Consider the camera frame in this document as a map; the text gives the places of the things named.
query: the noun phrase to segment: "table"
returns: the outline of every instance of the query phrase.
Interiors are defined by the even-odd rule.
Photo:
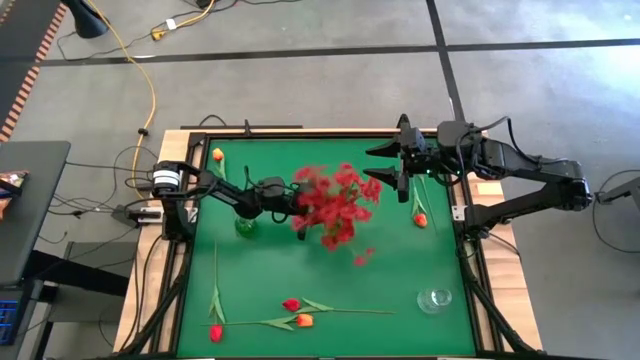
[[[395,160],[369,157],[364,150],[384,142],[395,131],[255,129],[246,134],[242,129],[171,130],[165,133],[160,159],[187,160],[211,169],[210,152],[220,147],[227,159],[229,181],[241,186],[244,165],[249,166],[254,181],[274,175],[286,179],[297,168],[314,163],[335,168],[346,161],[356,169],[392,165]],[[435,130],[423,132],[433,136]],[[473,176],[469,180],[476,203],[503,200],[499,182]],[[169,308],[161,330],[145,351],[173,351],[177,357],[409,356],[473,355],[477,349],[500,346],[500,339],[492,339],[486,313],[465,291],[455,256],[450,202],[455,198],[460,204],[461,196],[458,191],[447,192],[431,179],[427,179],[427,194],[430,223],[426,229],[419,229],[411,222],[411,203],[399,204],[395,192],[388,188],[383,191],[371,222],[358,225],[356,230],[355,246],[370,244],[377,249],[365,267],[354,267],[353,255],[347,250],[328,253],[319,244],[319,231],[311,231],[307,240],[299,242],[290,226],[273,224],[268,214],[259,218],[255,239],[240,239],[233,228],[233,211],[212,198],[200,204],[193,251],[184,244],[161,241],[150,252],[161,229],[159,225],[144,227],[133,270],[141,279],[143,264],[150,257],[139,316],[142,324],[157,306],[159,294],[175,278],[185,249],[191,261],[186,291]],[[515,244],[508,225],[496,227],[494,233]],[[395,313],[320,313],[312,329],[295,329],[292,333],[261,325],[228,326],[223,341],[213,344],[205,325],[212,322],[208,314],[214,259],[221,301],[230,322],[287,316],[280,303],[289,297],[306,297],[339,308]],[[482,251],[470,261],[479,275],[488,274],[495,303],[511,325],[526,342],[540,348],[517,256],[499,243],[486,240]],[[420,311],[416,295],[425,287],[451,291],[453,301],[445,312],[427,316]],[[134,281],[130,281],[115,350],[123,346],[134,324],[135,290]]]

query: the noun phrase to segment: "concrete floor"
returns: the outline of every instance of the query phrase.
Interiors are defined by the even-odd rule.
[[[177,0],[96,1],[126,42],[148,33],[170,14],[190,10]],[[637,37],[640,4],[629,1],[437,1],[449,44],[592,40]],[[71,31],[67,16],[58,37]],[[143,40],[137,55],[313,47],[434,44],[422,0],[303,0],[240,4],[172,33]],[[110,35],[63,42],[68,57],[111,49]],[[579,160],[592,188],[610,174],[640,168],[637,106],[640,48],[601,47],[451,53],[468,121],[514,120],[520,146],[532,154]],[[49,59],[59,59],[52,47]],[[146,145],[158,151],[163,131],[197,124],[209,113],[230,124],[301,124],[305,127],[389,127],[400,113],[419,126],[452,118],[436,53],[357,55],[270,60],[199,61],[145,65],[158,93],[158,112]],[[43,67],[13,140],[66,139],[69,159],[111,164],[135,143],[147,116],[147,85],[130,65]],[[508,140],[505,128],[491,136]],[[143,154],[141,167],[152,159]],[[130,164],[123,157],[120,166]],[[122,181],[126,174],[121,174]],[[615,183],[625,180],[621,177]],[[108,171],[67,167],[58,193],[106,197]],[[503,182],[507,197],[539,186]],[[134,199],[120,189],[112,204]],[[603,233],[620,247],[640,249],[638,216],[630,201],[600,209]],[[43,236],[68,229],[70,241],[117,234],[108,216],[49,217]],[[545,349],[552,354],[635,359],[640,323],[637,255],[598,242],[591,213],[548,210],[514,221],[518,247]],[[135,241],[135,234],[127,239]],[[38,244],[47,251],[59,251]],[[113,338],[115,325],[107,329]],[[72,345],[72,335],[78,335]],[[47,356],[79,359],[109,353],[91,324],[56,328]]]

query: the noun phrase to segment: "green table surface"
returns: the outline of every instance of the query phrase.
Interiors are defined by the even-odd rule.
[[[224,151],[227,179],[244,186],[243,166],[253,181],[281,176],[293,180],[306,165],[327,165],[333,173],[343,162],[358,171],[396,165],[398,160],[367,156],[365,149],[384,139],[215,140]],[[208,160],[207,169],[215,163]],[[258,217],[252,239],[236,234],[235,213],[213,198],[202,201],[191,273],[183,309],[179,357],[215,356],[411,356],[473,355],[469,312],[465,300],[451,212],[446,191],[427,181],[429,225],[413,225],[411,200],[400,204],[385,186],[373,218],[356,225],[354,250],[376,248],[364,267],[341,247],[328,252],[320,243],[322,229],[313,228],[305,241],[291,229],[291,220],[275,224],[271,214]],[[224,328],[219,343],[209,340],[209,306],[214,288],[214,244],[218,251],[218,288],[227,322],[268,320],[291,315],[281,305],[302,298],[343,309],[394,311],[393,315],[315,313],[314,326],[286,331],[270,326]],[[451,291],[453,300],[436,315],[423,313],[417,294],[426,288]]]

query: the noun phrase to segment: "green glass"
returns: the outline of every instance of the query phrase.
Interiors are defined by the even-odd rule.
[[[243,217],[236,217],[234,221],[236,232],[245,238],[252,238],[256,234],[258,228],[258,222],[255,219],[245,219]]]

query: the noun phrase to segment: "clear glass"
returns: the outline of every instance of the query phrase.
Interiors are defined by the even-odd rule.
[[[418,293],[418,306],[426,314],[438,314],[451,304],[452,295],[446,289],[425,289]]]

